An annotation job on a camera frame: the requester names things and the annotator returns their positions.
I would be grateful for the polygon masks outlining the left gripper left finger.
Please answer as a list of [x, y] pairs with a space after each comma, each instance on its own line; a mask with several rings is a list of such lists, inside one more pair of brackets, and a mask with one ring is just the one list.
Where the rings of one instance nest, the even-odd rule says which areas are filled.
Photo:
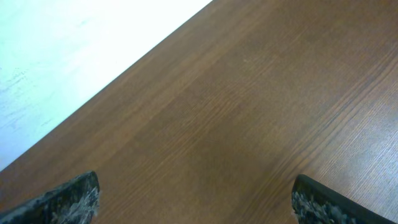
[[1, 213], [2, 224], [90, 224], [100, 204], [94, 171], [80, 174], [58, 187]]

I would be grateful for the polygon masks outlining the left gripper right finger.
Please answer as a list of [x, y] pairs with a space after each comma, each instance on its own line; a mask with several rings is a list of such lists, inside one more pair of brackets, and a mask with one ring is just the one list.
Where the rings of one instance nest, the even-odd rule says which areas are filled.
[[295, 178], [291, 204], [299, 224], [395, 224], [304, 174]]

